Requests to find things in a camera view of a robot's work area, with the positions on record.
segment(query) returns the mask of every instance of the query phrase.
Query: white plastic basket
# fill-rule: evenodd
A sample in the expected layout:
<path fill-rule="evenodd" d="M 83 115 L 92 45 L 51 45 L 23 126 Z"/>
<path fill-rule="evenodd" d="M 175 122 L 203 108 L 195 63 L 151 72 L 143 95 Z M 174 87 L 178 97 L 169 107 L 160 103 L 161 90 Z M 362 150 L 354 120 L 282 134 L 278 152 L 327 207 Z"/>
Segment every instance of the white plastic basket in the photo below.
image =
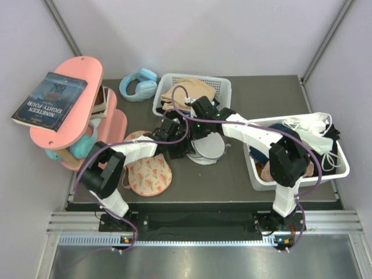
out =
<path fill-rule="evenodd" d="M 161 108 L 160 96 L 165 94 L 180 78 L 192 77 L 197 78 L 212 86 L 216 89 L 216 95 L 214 96 L 217 101 L 220 102 L 218 109 L 230 108 L 231 105 L 231 82 L 226 78 L 220 77 L 206 77 L 206 76 L 194 76 L 191 74 L 165 74 L 160 80 L 158 90 L 156 90 L 155 98 L 153 100 L 152 111 L 157 116 L 163 116 L 156 111 L 157 108 Z"/>
<path fill-rule="evenodd" d="M 254 119 L 254 120 L 251 120 L 251 121 L 253 123 L 258 124 L 258 125 L 268 127 L 268 126 L 271 126 L 271 125 L 276 124 L 276 123 L 281 123 L 284 119 L 287 119 L 289 117 L 294 117 L 294 115 Z M 326 182 L 328 180 L 331 180 L 331 179 L 338 179 L 338 178 L 346 177 L 346 176 L 348 176 L 348 174 L 350 172 L 349 163 L 346 160 L 345 154 L 342 151 L 342 148 L 341 148 L 339 142 L 337 141 L 336 143 L 337 143 L 337 148 L 338 148 L 338 156 L 341 158 L 341 163 L 342 164 L 341 164 L 340 167 L 336 168 L 336 173 L 335 174 L 332 174 L 332 175 L 329 175 L 329 176 L 322 176 L 321 183 L 324 183 L 324 182 Z M 245 144 L 243 146 L 243 150 L 244 150 L 246 165 L 248 167 L 249 178 L 251 179 L 251 183 L 252 183 L 253 188 L 257 191 L 275 190 L 276 184 L 277 184 L 275 181 L 265 182 L 259 177 L 256 165 L 255 165 L 255 161 L 249 155 L 249 146 L 247 144 Z M 317 176 L 316 177 L 305 177 L 305 178 L 302 179 L 302 181 L 300 183 L 300 187 L 315 185 L 317 180 L 318 180 Z"/>

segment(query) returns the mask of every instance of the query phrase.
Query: blue book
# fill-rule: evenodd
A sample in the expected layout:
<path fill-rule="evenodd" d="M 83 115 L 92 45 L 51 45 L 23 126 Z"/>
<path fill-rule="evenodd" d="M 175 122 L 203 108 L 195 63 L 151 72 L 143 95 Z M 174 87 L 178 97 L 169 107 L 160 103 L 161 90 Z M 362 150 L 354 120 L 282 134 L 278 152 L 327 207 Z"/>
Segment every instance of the blue book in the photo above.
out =
<path fill-rule="evenodd" d="M 12 119 L 57 132 L 86 86 L 85 80 L 49 72 Z"/>

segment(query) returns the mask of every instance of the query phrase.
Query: carrot print bag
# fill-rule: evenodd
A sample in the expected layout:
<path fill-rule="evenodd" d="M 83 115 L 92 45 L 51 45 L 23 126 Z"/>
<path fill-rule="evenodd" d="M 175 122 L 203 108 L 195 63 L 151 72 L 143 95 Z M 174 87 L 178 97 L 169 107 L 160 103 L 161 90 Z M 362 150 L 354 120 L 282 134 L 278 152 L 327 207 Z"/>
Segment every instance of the carrot print bag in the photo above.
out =
<path fill-rule="evenodd" d="M 147 131 L 137 131 L 128 135 L 124 141 L 131 141 Z M 123 186 L 132 189 L 141 196 L 155 196 L 163 192 L 172 181 L 170 166 L 164 159 L 163 154 L 155 157 L 142 158 L 126 165 L 129 185 Z"/>

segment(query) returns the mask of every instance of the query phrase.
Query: gray floor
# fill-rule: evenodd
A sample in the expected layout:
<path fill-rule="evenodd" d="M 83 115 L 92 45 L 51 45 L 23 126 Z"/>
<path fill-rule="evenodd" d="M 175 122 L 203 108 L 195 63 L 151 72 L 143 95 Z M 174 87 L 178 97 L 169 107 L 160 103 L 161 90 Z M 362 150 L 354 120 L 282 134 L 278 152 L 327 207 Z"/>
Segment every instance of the gray floor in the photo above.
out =
<path fill-rule="evenodd" d="M 95 249 L 58 247 L 50 279 L 362 278 L 348 236 L 306 235 L 289 255 L 271 247 L 138 247 L 122 256 L 99 251 L 75 264 Z"/>
<path fill-rule="evenodd" d="M 247 119 L 295 115 L 309 112 L 297 76 L 228 77 L 232 83 L 231 108 Z M 103 84 L 118 96 L 117 108 L 128 118 L 127 134 L 137 130 L 153 131 L 160 124 L 160 117 L 152 113 L 153 99 L 128 102 L 119 93 L 120 80 L 105 80 Z M 128 92 L 134 92 L 131 83 Z M 246 167 L 242 143 L 227 139 L 231 147 L 225 157 L 211 166 L 200 166 L 189 159 L 168 161 L 173 173 L 169 188 L 160 195 L 143 197 L 119 185 L 127 202 L 263 202 L 273 201 L 274 191 L 259 192 L 252 188 Z M 81 195 L 89 195 L 84 188 Z M 303 201 L 334 201 L 330 182 Z M 75 197 L 74 202 L 84 200 Z"/>

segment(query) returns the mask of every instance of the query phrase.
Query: teal headphones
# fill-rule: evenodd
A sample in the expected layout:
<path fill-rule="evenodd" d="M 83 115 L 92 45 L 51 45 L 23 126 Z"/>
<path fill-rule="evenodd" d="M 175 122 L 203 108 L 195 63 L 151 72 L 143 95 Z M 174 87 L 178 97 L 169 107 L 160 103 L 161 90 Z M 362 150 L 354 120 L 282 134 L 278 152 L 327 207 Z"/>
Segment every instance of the teal headphones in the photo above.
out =
<path fill-rule="evenodd" d="M 140 83 L 135 88 L 135 94 L 128 95 L 127 87 L 134 80 L 139 80 Z M 141 102 L 155 95 L 158 88 L 157 80 L 158 76 L 154 72 L 142 68 L 138 73 L 130 74 L 123 78 L 119 85 L 119 91 L 126 100 Z"/>
<path fill-rule="evenodd" d="M 88 156 L 90 150 L 92 149 L 94 143 L 97 141 L 98 138 L 97 127 L 99 125 L 99 122 L 101 122 L 101 119 L 90 120 L 89 125 L 93 128 L 92 136 L 83 135 L 77 142 L 70 146 L 70 153 L 76 159 L 83 159 Z M 59 157 L 53 150 L 46 149 L 45 152 L 46 155 L 48 155 L 48 157 L 52 160 L 62 160 L 61 157 Z"/>

